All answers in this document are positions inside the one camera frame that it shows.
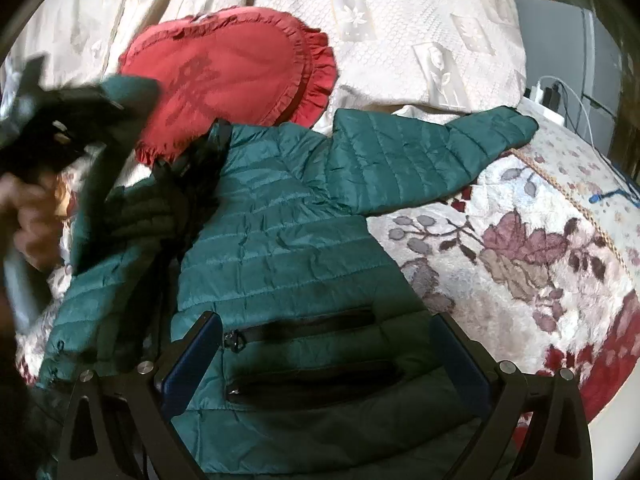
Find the left hand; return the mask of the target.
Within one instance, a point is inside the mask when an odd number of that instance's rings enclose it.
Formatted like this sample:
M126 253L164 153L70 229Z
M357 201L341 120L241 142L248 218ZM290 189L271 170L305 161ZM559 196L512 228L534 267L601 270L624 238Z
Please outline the left hand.
M61 262L62 219L56 214L56 174L43 171L36 184L13 174L1 177L1 218L8 219L14 247L42 273Z

